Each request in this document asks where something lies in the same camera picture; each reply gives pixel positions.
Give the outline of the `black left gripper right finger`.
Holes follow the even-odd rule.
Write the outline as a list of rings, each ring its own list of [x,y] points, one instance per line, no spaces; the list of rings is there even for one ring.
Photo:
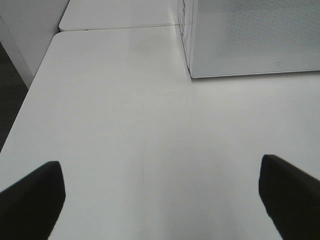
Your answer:
[[[258,192],[284,240],[320,238],[320,182],[284,159],[265,154]]]

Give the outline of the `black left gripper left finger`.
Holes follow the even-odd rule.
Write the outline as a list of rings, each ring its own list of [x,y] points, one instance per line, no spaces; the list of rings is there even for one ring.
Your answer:
[[[60,162],[46,162],[0,193],[0,238],[47,240],[65,199]]]

